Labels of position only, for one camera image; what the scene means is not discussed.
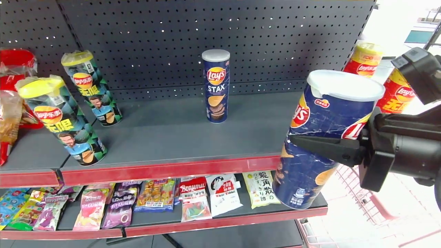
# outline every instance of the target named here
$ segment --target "snack bag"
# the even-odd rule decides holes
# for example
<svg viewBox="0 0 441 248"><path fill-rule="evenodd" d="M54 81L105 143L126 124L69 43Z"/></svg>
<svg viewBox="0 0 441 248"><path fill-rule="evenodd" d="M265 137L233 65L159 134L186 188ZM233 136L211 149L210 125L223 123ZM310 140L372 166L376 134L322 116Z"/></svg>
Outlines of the snack bag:
<svg viewBox="0 0 441 248"><path fill-rule="evenodd" d="M103 219L104 205L108 188L84 190L81 196L81 210L75 221L73 231L97 231Z"/></svg>
<svg viewBox="0 0 441 248"><path fill-rule="evenodd" d="M33 229L35 231L55 231L68 198L67 195L47 195L45 208L35 222Z"/></svg>
<svg viewBox="0 0 441 248"><path fill-rule="evenodd" d="M210 191L213 217L242 206L237 194L234 174L211 175L205 178Z"/></svg>
<svg viewBox="0 0 441 248"><path fill-rule="evenodd" d="M17 92L0 90L0 166L6 163L19 133L22 103Z"/></svg>
<svg viewBox="0 0 441 248"><path fill-rule="evenodd" d="M247 172L242 175L247 185L248 194L250 194L251 209L280 204L273 192L273 176L270 171Z"/></svg>
<svg viewBox="0 0 441 248"><path fill-rule="evenodd" d="M20 208L29 199L29 195L20 190L7 190L0 200L0 230L6 227Z"/></svg>
<svg viewBox="0 0 441 248"><path fill-rule="evenodd" d="M204 177L183 177L179 189L182 198L181 222L211 219Z"/></svg>
<svg viewBox="0 0 441 248"><path fill-rule="evenodd" d="M115 191L112 202L107 206L103 229L117 225L129 226L132 221L132 205L136 202L136 188Z"/></svg>
<svg viewBox="0 0 441 248"><path fill-rule="evenodd" d="M15 84L26 77L37 74L35 56L24 49L0 48L0 90L16 91ZM43 123L34 115L29 106L23 102L20 128L39 129Z"/></svg>
<svg viewBox="0 0 441 248"><path fill-rule="evenodd" d="M173 211L174 179L148 180L136 203L135 212Z"/></svg>
<svg viewBox="0 0 441 248"><path fill-rule="evenodd" d="M63 186L60 189L60 191L58 191L58 194L59 195L69 195L68 201L72 203L77 199L82 188L83 188L83 186L73 186L73 187Z"/></svg>
<svg viewBox="0 0 441 248"><path fill-rule="evenodd" d="M8 226L22 231L32 231L46 205L44 201L46 194L36 190L32 191L29 200L14 216Z"/></svg>

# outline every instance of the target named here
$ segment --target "purple candy bag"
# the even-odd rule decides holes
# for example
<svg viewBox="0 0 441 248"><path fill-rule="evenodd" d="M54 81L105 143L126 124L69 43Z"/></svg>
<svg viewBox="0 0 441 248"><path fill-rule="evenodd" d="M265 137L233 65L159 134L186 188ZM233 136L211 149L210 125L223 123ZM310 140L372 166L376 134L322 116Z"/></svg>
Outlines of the purple candy bag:
<svg viewBox="0 0 441 248"><path fill-rule="evenodd" d="M127 227L132 221L132 205L136 202L137 189L115 191L112 202L107 206L103 229L117 225Z"/></svg>

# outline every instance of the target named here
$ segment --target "bonyum package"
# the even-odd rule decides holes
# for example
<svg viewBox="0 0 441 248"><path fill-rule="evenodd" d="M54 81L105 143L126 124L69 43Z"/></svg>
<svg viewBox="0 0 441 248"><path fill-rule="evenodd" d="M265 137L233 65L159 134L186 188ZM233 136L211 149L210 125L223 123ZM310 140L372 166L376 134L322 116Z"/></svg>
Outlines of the bonyum package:
<svg viewBox="0 0 441 248"><path fill-rule="evenodd" d="M81 210L75 221L73 231L97 231L103 219L104 205L108 188L87 187L81 196Z"/></svg>
<svg viewBox="0 0 441 248"><path fill-rule="evenodd" d="M0 90L0 166L6 163L17 140L22 118L22 103L23 99L17 92Z"/></svg>
<svg viewBox="0 0 441 248"><path fill-rule="evenodd" d="M67 195L46 196L45 208L35 222L34 231L55 231L68 198Z"/></svg>
<svg viewBox="0 0 441 248"><path fill-rule="evenodd" d="M273 192L273 176L270 171L242 173L251 200L251 209L280 204Z"/></svg>
<svg viewBox="0 0 441 248"><path fill-rule="evenodd" d="M47 195L47 193L36 190L32 191L30 198L25 202L8 226L22 231L32 231L32 228L46 205L44 201L45 195Z"/></svg>
<svg viewBox="0 0 441 248"><path fill-rule="evenodd" d="M210 191L211 214L218 216L241 207L234 174L206 176Z"/></svg>
<svg viewBox="0 0 441 248"><path fill-rule="evenodd" d="M138 198L135 212L173 211L174 179L148 180Z"/></svg>
<svg viewBox="0 0 441 248"><path fill-rule="evenodd" d="M132 205L136 202L137 191L137 188L130 188L113 193L112 202L107 206L103 229L130 225Z"/></svg>
<svg viewBox="0 0 441 248"><path fill-rule="evenodd" d="M181 222L211 219L204 177L183 177L180 179L179 190L182 198Z"/></svg>

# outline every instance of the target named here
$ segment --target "lay's stax can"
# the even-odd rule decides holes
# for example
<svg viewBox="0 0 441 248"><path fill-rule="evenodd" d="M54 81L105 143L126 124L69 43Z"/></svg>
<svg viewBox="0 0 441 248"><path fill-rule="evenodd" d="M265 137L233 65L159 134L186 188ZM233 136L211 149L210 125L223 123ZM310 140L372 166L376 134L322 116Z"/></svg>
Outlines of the lay's stax can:
<svg viewBox="0 0 441 248"><path fill-rule="evenodd" d="M415 98L414 91L397 68L393 69L384 86L385 95L377 102L382 113L401 113Z"/></svg>
<svg viewBox="0 0 441 248"><path fill-rule="evenodd" d="M230 53L221 49L202 53L207 118L212 123L227 119L230 87Z"/></svg>
<svg viewBox="0 0 441 248"><path fill-rule="evenodd" d="M379 45L360 41L355 45L354 52L343 71L372 77L381 62L383 51Z"/></svg>
<svg viewBox="0 0 441 248"><path fill-rule="evenodd" d="M384 86L341 71L312 71L289 128L289 135L356 139L368 121ZM293 209L309 208L337 163L293 145L282 147L273 190Z"/></svg>
<svg viewBox="0 0 441 248"><path fill-rule="evenodd" d="M35 115L78 163L88 166L104 158L107 149L61 77L28 77L19 80L15 87Z"/></svg>
<svg viewBox="0 0 441 248"><path fill-rule="evenodd" d="M89 51L65 53L61 58L64 70L77 86L78 91L92 108L92 112L103 126L112 126L123 116L109 91L106 80L95 64Z"/></svg>

